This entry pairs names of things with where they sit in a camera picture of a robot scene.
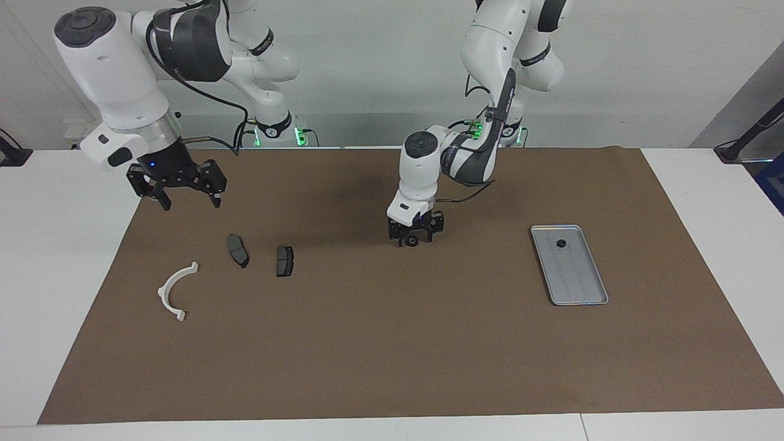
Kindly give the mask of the dark grey eared brake pad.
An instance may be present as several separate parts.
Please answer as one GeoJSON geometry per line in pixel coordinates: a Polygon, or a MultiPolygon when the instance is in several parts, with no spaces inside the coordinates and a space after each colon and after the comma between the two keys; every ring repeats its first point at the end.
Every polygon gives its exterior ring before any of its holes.
{"type": "Polygon", "coordinates": [[[227,249],[233,261],[241,268],[246,268],[250,262],[250,256],[243,244],[243,238],[236,234],[229,234],[227,238],[227,249]]]}

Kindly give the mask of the blue box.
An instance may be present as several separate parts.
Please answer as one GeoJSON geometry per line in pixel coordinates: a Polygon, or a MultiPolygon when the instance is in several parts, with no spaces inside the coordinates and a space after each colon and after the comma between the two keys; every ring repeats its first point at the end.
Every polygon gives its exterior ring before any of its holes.
{"type": "Polygon", "coordinates": [[[784,217],[784,154],[765,165],[754,181],[784,217]]]}

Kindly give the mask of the brown table mat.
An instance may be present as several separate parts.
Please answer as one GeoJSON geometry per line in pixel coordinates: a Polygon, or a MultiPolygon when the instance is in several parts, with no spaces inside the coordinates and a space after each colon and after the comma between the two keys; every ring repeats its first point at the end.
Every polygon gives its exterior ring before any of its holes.
{"type": "Polygon", "coordinates": [[[223,206],[140,202],[39,423],[784,407],[638,149],[502,149],[417,247],[388,237],[395,150],[194,156],[224,171],[223,206]],[[538,224],[580,226],[608,304],[552,304],[538,224]],[[180,323],[157,289],[191,262],[180,323]]]}

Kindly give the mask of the white curved plastic bracket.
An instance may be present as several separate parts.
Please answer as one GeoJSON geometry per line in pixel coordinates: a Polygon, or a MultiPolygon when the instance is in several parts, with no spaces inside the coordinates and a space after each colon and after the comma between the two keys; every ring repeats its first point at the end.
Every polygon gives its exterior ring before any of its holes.
{"type": "Polygon", "coordinates": [[[162,306],[171,314],[175,316],[175,319],[182,323],[185,317],[187,316],[187,312],[182,310],[181,308],[174,307],[170,302],[170,293],[173,290],[174,285],[176,285],[179,280],[185,278],[186,276],[190,276],[191,274],[195,274],[198,272],[199,263],[198,262],[191,262],[188,267],[179,269],[168,279],[165,280],[164,284],[157,289],[157,295],[160,298],[160,302],[162,302],[162,306]]]}

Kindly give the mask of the black pole stand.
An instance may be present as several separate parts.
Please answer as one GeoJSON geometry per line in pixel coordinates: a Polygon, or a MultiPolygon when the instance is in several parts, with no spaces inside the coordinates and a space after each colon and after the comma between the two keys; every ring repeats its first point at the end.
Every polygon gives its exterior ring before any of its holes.
{"type": "Polygon", "coordinates": [[[714,153],[720,161],[728,164],[741,163],[741,152],[759,134],[775,126],[784,120],[784,97],[782,97],[771,109],[769,109],[759,120],[750,126],[742,136],[728,142],[721,143],[713,148],[714,153]]]}

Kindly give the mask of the white power strip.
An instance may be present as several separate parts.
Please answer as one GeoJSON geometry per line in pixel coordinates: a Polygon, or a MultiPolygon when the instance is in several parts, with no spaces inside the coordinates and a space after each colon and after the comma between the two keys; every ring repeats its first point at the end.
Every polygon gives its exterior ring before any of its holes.
{"type": "Polygon", "coordinates": [[[67,118],[64,120],[64,137],[70,150],[81,149],[82,140],[86,139],[103,123],[100,119],[84,120],[67,118]]]}

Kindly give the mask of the silver metal tray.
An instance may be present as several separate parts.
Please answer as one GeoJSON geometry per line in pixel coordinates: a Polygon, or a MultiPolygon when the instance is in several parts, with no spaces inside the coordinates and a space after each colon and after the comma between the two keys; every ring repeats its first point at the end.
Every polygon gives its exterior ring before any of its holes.
{"type": "Polygon", "coordinates": [[[608,304],[608,293],[580,226],[538,224],[530,232],[552,304],[608,304]],[[565,248],[556,246],[560,238],[567,241],[565,248]]]}

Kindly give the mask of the black clamp mount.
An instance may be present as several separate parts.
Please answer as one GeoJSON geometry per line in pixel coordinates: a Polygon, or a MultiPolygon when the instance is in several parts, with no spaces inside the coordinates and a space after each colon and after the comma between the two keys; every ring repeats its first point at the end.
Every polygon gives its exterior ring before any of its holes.
{"type": "Polygon", "coordinates": [[[0,127],[0,168],[22,167],[33,152],[33,149],[22,147],[8,131],[0,127]]]}

